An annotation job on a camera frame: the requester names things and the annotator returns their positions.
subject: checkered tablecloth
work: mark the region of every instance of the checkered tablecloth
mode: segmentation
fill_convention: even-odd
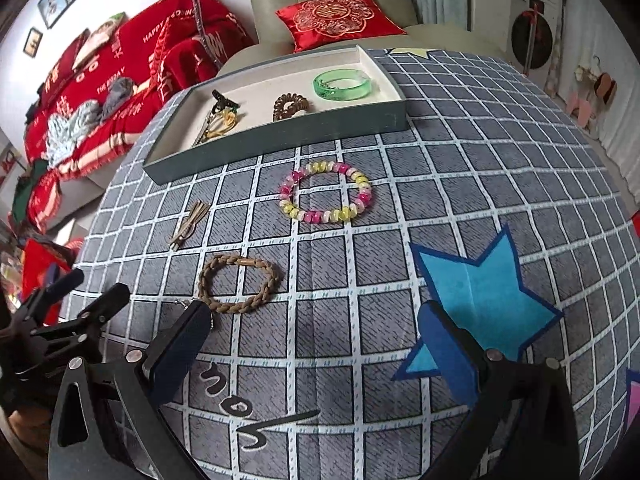
[[[270,153],[156,186],[142,160],[188,92],[176,96],[106,191],[79,257],[85,284],[63,315],[127,283],[131,304],[104,335],[110,360],[144,348],[177,319],[174,301],[196,293],[211,253],[271,260],[284,274],[271,303],[218,316],[182,390],[162,408],[175,434],[212,479],[418,478],[466,407],[441,378],[390,380],[429,297],[409,242],[476,258],[506,222],[525,286],[564,312],[527,358],[560,360],[590,478],[620,435],[626,368],[640,368],[638,240],[618,190],[571,120],[504,62],[373,54],[408,98],[409,130]],[[372,208],[344,227],[283,216],[278,184],[316,159],[366,173]],[[300,203],[322,210],[353,192],[335,173],[315,175],[303,182]],[[212,203],[209,215],[170,251],[167,239],[196,200]],[[213,291],[243,298],[262,280],[255,269],[229,267]],[[204,381],[211,364],[219,377]],[[219,381],[225,387],[214,395]],[[223,410],[229,396],[249,400],[251,415]],[[238,428],[315,409],[316,418],[265,431],[260,450],[243,450],[254,439]],[[135,454],[135,438],[125,435]],[[505,436],[501,426],[481,474]]]

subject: washing machine door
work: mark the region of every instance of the washing machine door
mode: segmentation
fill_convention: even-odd
[[[529,35],[531,32],[531,10],[525,10],[513,22],[511,27],[511,47],[518,62],[524,66],[527,62],[527,50],[529,49]],[[533,56],[531,58],[531,70],[539,69],[549,61],[554,49],[554,37],[551,27],[542,14],[538,15],[538,28],[533,43]]]

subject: white curtain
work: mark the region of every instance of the white curtain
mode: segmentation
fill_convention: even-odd
[[[590,66],[593,56],[600,58],[602,71],[616,80],[618,91],[591,136],[597,136],[618,165],[640,204],[640,63],[600,0],[567,0],[564,18],[558,94],[566,100],[578,65]]]

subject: gray rope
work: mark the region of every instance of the gray rope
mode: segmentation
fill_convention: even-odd
[[[205,52],[211,58],[213,63],[218,67],[218,69],[222,68],[222,63],[216,57],[216,55],[211,50],[209,45],[209,41],[207,41],[207,34],[204,30],[204,24],[202,23],[202,10],[200,9],[200,0],[191,0],[193,3],[193,16],[196,20],[196,28],[198,29],[198,34],[202,38],[202,46],[204,47]]]

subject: colorful beaded bracelet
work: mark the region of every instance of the colorful beaded bracelet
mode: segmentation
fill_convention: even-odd
[[[341,209],[333,209],[331,211],[305,211],[291,202],[293,188],[303,178],[314,173],[327,173],[329,171],[348,176],[357,184],[358,197],[352,203]],[[299,169],[292,171],[291,175],[288,175],[284,179],[278,193],[280,200],[279,205],[282,212],[290,218],[309,224],[345,222],[363,213],[371,202],[371,184],[369,183],[369,179],[361,171],[356,170],[356,168],[352,168],[344,162],[334,162],[332,160],[310,162],[306,166],[300,166]]]

